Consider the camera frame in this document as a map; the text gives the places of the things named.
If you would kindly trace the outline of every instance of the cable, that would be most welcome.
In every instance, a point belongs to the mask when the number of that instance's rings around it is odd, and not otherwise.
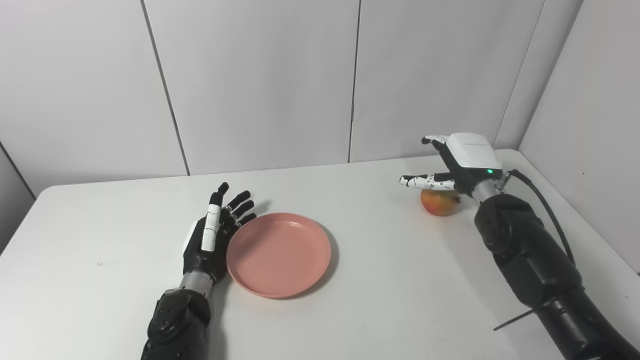
[[[571,251],[569,242],[567,241],[566,236],[564,235],[564,231],[562,230],[562,227],[560,226],[560,223],[558,222],[558,219],[556,218],[554,211],[551,210],[551,206],[549,206],[549,203],[547,202],[547,200],[545,200],[545,197],[542,196],[542,193],[538,190],[538,188],[535,185],[533,185],[533,181],[531,181],[531,179],[529,179],[525,174],[518,171],[518,169],[513,169],[508,173],[513,175],[513,177],[517,177],[520,181],[525,183],[529,188],[531,188],[531,190],[533,190],[536,196],[538,196],[538,199],[540,199],[542,206],[545,207],[545,210],[547,210],[547,213],[549,214],[551,221],[554,223],[554,226],[556,227],[556,231],[558,231],[558,235],[560,236],[560,241],[562,241],[562,245],[564,246],[564,251],[566,252],[566,257],[568,257],[569,260],[575,265],[573,252]]]

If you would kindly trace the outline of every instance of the robotic hand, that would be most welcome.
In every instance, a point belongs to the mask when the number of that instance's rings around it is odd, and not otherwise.
[[[430,190],[454,188],[475,200],[478,212],[474,222],[486,248],[513,293],[531,308],[529,313],[538,316],[565,359],[640,359],[640,352],[585,294],[559,224],[528,178],[517,170],[503,176],[502,165],[482,135],[426,136],[422,143],[433,144],[449,172],[405,175],[400,183]],[[528,203],[502,191],[512,174],[525,181],[543,201],[559,228],[566,254]]]
[[[183,278],[176,289],[157,301],[147,330],[142,360],[203,360],[207,357],[207,328],[211,309],[207,300],[213,286],[227,274],[227,247],[241,226],[256,218],[243,215],[253,208],[244,191],[221,207],[229,186],[223,183],[211,195],[207,216],[201,218],[184,251]]]

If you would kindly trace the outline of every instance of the apple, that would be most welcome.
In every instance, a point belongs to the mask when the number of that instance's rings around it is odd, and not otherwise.
[[[428,212],[442,217],[455,211],[460,203],[460,194],[456,190],[438,191],[425,189],[420,193],[420,201]]]

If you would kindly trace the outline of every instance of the white wall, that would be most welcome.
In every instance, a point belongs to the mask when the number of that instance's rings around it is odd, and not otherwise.
[[[345,163],[358,0],[151,0],[192,174]]]
[[[148,0],[168,102],[141,2],[5,1],[0,141],[36,194],[187,174],[172,110],[194,174],[512,146],[578,2]]]
[[[186,174],[137,1],[0,2],[0,142],[40,193]]]
[[[0,253],[32,203],[29,190],[0,147]]]
[[[520,148],[636,272],[639,19],[637,1],[584,1]]]
[[[522,98],[542,87],[529,78],[550,71],[577,4],[363,0],[351,159],[434,153],[422,136],[457,131],[493,142],[514,89],[499,145],[518,143],[534,107]]]

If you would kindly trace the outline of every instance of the fingertip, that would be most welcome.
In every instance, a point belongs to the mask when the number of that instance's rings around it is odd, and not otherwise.
[[[229,184],[225,181],[218,188],[218,193],[220,193],[220,195],[225,195],[227,193],[227,190],[229,190]]]

